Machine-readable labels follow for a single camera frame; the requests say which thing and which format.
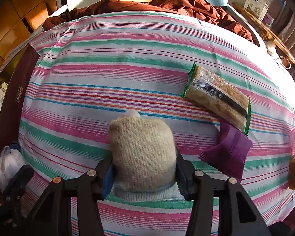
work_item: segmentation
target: wooden table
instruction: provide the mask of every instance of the wooden table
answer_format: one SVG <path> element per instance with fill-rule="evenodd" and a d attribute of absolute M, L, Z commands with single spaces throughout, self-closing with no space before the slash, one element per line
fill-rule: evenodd
<path fill-rule="evenodd" d="M 275 43 L 276 46 L 280 48 L 281 51 L 283 51 L 286 56 L 290 59 L 290 61 L 295 64 L 295 58 L 290 52 L 290 50 L 284 45 L 284 43 L 276 36 L 275 33 L 272 32 L 270 28 L 268 28 L 265 24 L 263 24 L 259 19 L 257 19 L 253 14 L 251 14 L 249 11 L 247 11 L 244 7 L 233 3 L 234 8 L 241 12 L 242 14 L 248 16 L 260 29 L 261 38 L 265 41 L 267 38 L 269 38 L 271 41 Z"/>

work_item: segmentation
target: striped bed sheet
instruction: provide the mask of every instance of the striped bed sheet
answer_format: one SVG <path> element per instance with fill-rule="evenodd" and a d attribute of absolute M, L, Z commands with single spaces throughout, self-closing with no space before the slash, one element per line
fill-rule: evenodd
<path fill-rule="evenodd" d="M 248 137 L 254 145 L 242 185 L 265 222 L 282 221 L 295 206 L 295 191 L 288 189 L 295 83 L 246 39 L 191 17 L 130 11 L 82 17 L 28 42 L 40 57 L 19 128 L 22 153 L 35 170 L 23 198 L 27 212 L 53 177 L 78 177 L 107 156 L 109 122 L 128 109 L 162 119 L 183 157 L 221 178 L 198 159 L 216 145 L 220 118 L 181 97 L 193 62 L 251 97 Z M 98 207 L 106 235 L 184 235 L 192 202 L 179 192 L 139 203 L 111 193 Z M 212 235 L 218 210 L 215 199 Z M 72 229 L 78 235 L 75 198 Z"/>

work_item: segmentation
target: product box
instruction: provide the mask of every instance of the product box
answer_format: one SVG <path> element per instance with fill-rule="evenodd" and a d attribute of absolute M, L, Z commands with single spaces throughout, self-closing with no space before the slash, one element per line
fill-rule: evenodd
<path fill-rule="evenodd" d="M 248 11 L 251 12 L 258 20 L 262 21 L 269 5 L 265 0 L 250 0 Z"/>

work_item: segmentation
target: purple packet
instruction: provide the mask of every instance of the purple packet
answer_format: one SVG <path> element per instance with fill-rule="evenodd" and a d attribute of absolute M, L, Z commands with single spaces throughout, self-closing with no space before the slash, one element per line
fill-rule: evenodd
<path fill-rule="evenodd" d="M 251 140 L 240 130 L 222 120 L 219 144 L 203 151 L 199 159 L 241 182 L 246 158 L 252 145 Z"/>

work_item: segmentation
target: knitted hat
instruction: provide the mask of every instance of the knitted hat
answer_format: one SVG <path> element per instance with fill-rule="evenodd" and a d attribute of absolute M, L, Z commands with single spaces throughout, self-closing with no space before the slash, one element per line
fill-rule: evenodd
<path fill-rule="evenodd" d="M 115 196 L 137 202 L 175 194 L 175 144 L 162 120 L 118 118 L 111 121 L 108 135 L 117 169 Z"/>

